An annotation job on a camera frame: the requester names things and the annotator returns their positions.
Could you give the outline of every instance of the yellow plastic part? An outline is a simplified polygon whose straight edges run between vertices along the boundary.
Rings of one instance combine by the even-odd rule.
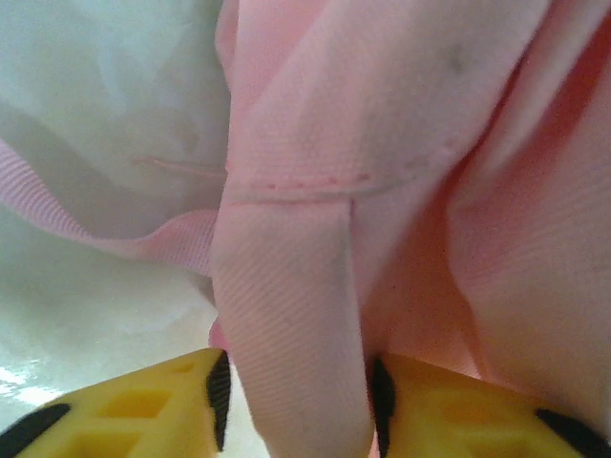
[[[580,458],[535,415],[556,406],[397,356],[387,458]]]
[[[56,399],[71,411],[17,457],[215,457],[206,381],[223,355],[197,351]]]

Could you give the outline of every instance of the pink fabric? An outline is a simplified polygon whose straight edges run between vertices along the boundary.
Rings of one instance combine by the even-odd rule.
[[[64,237],[209,274],[212,342],[229,343],[274,457],[365,456],[380,351],[609,434],[610,9],[225,0],[218,217],[92,239],[8,147],[0,197]]]

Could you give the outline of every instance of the black rubber edge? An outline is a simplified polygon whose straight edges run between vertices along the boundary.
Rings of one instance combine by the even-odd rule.
[[[69,404],[54,404],[17,420],[0,435],[0,458],[15,458],[70,410]]]
[[[386,458],[390,447],[390,418],[394,415],[396,393],[392,377],[379,358],[373,363],[370,387],[380,458]]]
[[[535,415],[585,458],[611,458],[611,447],[579,420],[540,408]]]
[[[214,410],[214,438],[217,442],[217,448],[222,451],[225,445],[225,431],[231,398],[231,367],[225,351],[219,356],[206,379],[206,394],[208,395],[208,402]]]

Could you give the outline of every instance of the white surface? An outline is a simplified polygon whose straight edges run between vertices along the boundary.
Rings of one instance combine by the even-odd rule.
[[[205,346],[216,312],[200,281],[51,237],[0,207],[0,429],[62,393]],[[267,456],[239,384],[227,439],[223,457]]]

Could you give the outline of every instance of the pink strap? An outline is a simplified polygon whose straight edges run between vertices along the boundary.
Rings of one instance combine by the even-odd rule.
[[[59,237],[88,243],[125,258],[166,261],[202,275],[209,274],[208,249],[216,210],[186,213],[139,239],[96,238],[62,208],[28,163],[2,139],[0,202],[34,226]]]
[[[223,206],[218,227],[215,299],[272,456],[362,456],[372,428],[349,201]]]

